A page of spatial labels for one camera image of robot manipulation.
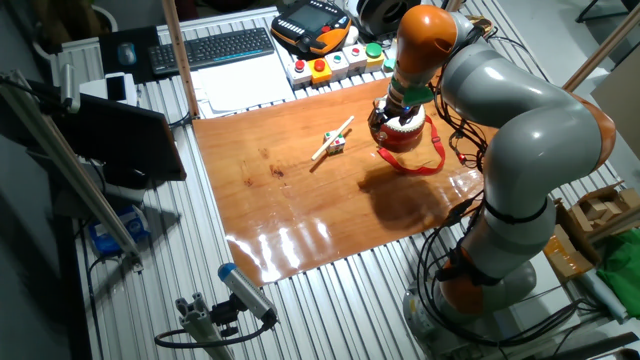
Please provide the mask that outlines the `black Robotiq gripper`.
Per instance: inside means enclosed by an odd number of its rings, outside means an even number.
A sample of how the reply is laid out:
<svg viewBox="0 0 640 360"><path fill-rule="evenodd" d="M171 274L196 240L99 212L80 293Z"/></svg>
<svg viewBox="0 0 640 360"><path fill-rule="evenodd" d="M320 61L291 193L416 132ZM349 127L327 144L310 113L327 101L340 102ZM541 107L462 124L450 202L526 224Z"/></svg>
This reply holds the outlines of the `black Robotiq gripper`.
<svg viewBox="0 0 640 360"><path fill-rule="evenodd" d="M395 142L395 132L387 127L382 127L389 120L396 119L401 125L411 122L419 110L420 105L404 106L391 97L385 98L384 107L375 107L368 118L371 136L379 146L391 146Z"/></svg>

